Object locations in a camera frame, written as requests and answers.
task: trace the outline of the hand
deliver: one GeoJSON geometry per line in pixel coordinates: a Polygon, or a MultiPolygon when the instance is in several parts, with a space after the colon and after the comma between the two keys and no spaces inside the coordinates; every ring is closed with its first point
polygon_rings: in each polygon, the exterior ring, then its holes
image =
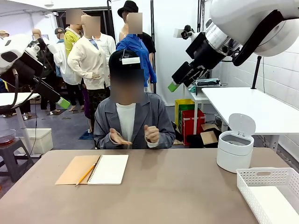
{"type": "Polygon", "coordinates": [[[99,74],[93,73],[92,79],[100,79],[101,76],[99,74]]]}
{"type": "Polygon", "coordinates": [[[120,134],[114,129],[110,129],[110,138],[112,141],[119,145],[131,145],[132,143],[130,141],[125,141],[120,134]]]}
{"type": "Polygon", "coordinates": [[[150,143],[157,143],[160,139],[159,129],[156,126],[144,126],[145,139],[150,143]]]}

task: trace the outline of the white desk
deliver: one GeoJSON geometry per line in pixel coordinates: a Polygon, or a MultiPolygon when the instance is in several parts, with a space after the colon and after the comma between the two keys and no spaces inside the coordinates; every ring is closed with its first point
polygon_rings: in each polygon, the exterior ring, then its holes
{"type": "MultiPolygon", "coordinates": [[[[19,104],[23,103],[30,94],[31,94],[31,92],[19,92],[15,105],[19,105],[19,104]]],[[[39,96],[39,94],[34,93],[28,100],[31,100],[38,96],[39,96]]],[[[0,106],[10,105],[13,103],[13,101],[14,101],[14,93],[0,93],[0,106]]],[[[15,111],[17,113],[19,125],[23,131],[24,139],[25,139],[26,145],[28,147],[27,150],[30,153],[32,150],[32,145],[29,140],[27,127],[25,126],[20,108],[18,107],[15,111]]]]}
{"type": "Polygon", "coordinates": [[[194,110],[194,131],[193,134],[196,134],[197,130],[197,108],[198,104],[201,104],[201,111],[204,112],[204,104],[211,104],[209,99],[205,96],[204,93],[200,92],[197,94],[195,92],[190,92],[187,87],[184,85],[184,98],[185,98],[185,89],[189,93],[191,100],[195,102],[195,110],[194,110]]]}
{"type": "Polygon", "coordinates": [[[277,149],[280,135],[299,134],[299,111],[259,90],[204,88],[203,92],[228,125],[233,113],[250,116],[256,123],[256,135],[272,135],[272,149],[277,149]]]}

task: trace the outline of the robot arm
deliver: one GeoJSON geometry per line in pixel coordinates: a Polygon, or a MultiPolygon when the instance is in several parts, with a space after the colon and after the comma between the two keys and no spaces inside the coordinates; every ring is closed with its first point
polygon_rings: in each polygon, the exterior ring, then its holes
{"type": "Polygon", "coordinates": [[[299,36],[299,0],[212,0],[210,14],[206,32],[197,34],[186,50],[194,61],[172,76],[170,91],[190,85],[202,74],[198,70],[211,70],[227,56],[240,66],[252,53],[282,53],[299,36]]]}
{"type": "MultiPolygon", "coordinates": [[[[23,85],[31,85],[34,91],[53,103],[67,108],[70,103],[63,99],[52,87],[43,80],[43,64],[36,57],[38,51],[46,50],[44,41],[28,47],[31,40],[26,35],[15,35],[0,39],[0,78],[16,89],[23,85]]],[[[14,103],[0,107],[0,114],[15,109],[14,103]]]]}

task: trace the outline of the gray stool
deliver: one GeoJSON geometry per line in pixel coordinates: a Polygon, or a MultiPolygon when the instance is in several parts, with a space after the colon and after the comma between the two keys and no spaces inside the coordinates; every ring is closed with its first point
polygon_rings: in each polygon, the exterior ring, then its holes
{"type": "Polygon", "coordinates": [[[34,164],[32,158],[29,155],[23,142],[16,138],[12,143],[5,146],[0,146],[0,156],[2,156],[3,161],[0,162],[0,167],[6,165],[8,172],[0,172],[0,176],[10,176],[12,182],[17,182],[24,172],[26,165],[34,164]],[[15,150],[23,148],[27,156],[17,156],[14,155],[15,150]],[[17,160],[28,160],[22,165],[18,165],[17,160]]]}

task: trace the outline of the seated person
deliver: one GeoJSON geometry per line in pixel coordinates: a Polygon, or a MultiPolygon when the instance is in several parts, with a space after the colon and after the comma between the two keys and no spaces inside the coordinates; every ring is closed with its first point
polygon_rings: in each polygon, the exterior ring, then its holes
{"type": "Polygon", "coordinates": [[[130,50],[110,56],[111,97],[95,113],[93,135],[100,149],[170,148],[175,140],[163,100],[143,92],[143,70],[136,59],[130,50]]]}

